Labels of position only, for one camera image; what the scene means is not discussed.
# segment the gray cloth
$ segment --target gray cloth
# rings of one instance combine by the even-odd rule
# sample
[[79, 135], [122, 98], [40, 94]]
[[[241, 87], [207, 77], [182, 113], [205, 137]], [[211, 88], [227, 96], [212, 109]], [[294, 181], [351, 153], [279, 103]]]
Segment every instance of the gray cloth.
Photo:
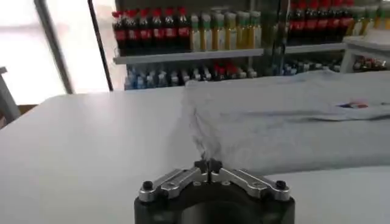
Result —
[[227, 167], [272, 174], [390, 164], [390, 72], [190, 82], [186, 101], [201, 154]]

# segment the white shelf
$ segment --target white shelf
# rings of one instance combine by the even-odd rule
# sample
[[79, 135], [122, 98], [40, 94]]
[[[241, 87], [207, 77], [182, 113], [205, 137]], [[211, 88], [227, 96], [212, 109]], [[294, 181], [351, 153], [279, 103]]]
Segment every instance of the white shelf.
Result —
[[189, 52], [178, 54], [157, 54], [157, 55], [140, 55], [116, 57], [114, 62], [117, 65], [130, 65], [141, 63], [156, 63], [166, 61], [191, 61], [212, 58], [236, 58], [236, 57], [252, 57], [263, 55], [263, 49], [242, 49], [232, 51], [208, 51], [208, 52]]
[[346, 48], [345, 43], [334, 44], [312, 44], [300, 46], [286, 47], [286, 54], [308, 53], [308, 52], [323, 52], [323, 51], [340, 51]]

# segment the bolt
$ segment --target bolt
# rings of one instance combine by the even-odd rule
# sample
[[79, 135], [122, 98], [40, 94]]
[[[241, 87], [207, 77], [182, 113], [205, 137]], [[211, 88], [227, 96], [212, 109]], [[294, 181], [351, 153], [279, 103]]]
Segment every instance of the bolt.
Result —
[[153, 190], [153, 182], [151, 182], [151, 181], [145, 181], [145, 182], [142, 184], [142, 188], [143, 188], [145, 191], [151, 191], [151, 190]]
[[276, 189], [278, 189], [278, 190], [285, 190], [287, 188], [286, 182], [284, 182], [282, 180], [276, 181], [275, 186], [276, 186]]

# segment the red label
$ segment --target red label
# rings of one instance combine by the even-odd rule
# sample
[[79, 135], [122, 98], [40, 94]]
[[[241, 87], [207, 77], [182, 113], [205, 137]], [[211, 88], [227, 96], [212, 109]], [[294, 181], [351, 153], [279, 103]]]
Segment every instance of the red label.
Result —
[[157, 39], [164, 38], [164, 29], [154, 29], [153, 36]]
[[140, 32], [137, 30], [129, 30], [129, 39], [130, 40], [140, 39]]
[[352, 23], [352, 18], [343, 18], [340, 20], [340, 25], [344, 27], [349, 27], [349, 25]]
[[177, 29], [174, 28], [166, 28], [165, 29], [165, 36], [166, 37], [176, 37], [177, 36]]
[[114, 34], [116, 40], [126, 40], [126, 33], [124, 30], [117, 30]]
[[329, 20], [328, 27], [337, 28], [340, 24], [340, 19], [331, 19]]
[[311, 19], [306, 21], [306, 28], [310, 30], [314, 30], [317, 26], [317, 20]]
[[317, 28], [319, 29], [324, 29], [328, 25], [328, 20], [327, 19], [320, 19], [317, 23]]
[[190, 29], [188, 27], [179, 28], [179, 36], [180, 37], [189, 37]]
[[296, 21], [294, 22], [294, 30], [303, 30], [305, 27], [305, 22], [304, 21]]
[[150, 39], [152, 38], [151, 30], [141, 30], [141, 39]]

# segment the white table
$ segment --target white table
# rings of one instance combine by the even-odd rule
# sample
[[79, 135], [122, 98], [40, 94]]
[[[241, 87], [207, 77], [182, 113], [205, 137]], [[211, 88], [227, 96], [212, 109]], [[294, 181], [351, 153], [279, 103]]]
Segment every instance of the white table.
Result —
[[[182, 98], [182, 88], [60, 96], [1, 130], [0, 223], [133, 223], [142, 181], [199, 159]], [[296, 223], [388, 223], [390, 167], [271, 178], [292, 187]]]

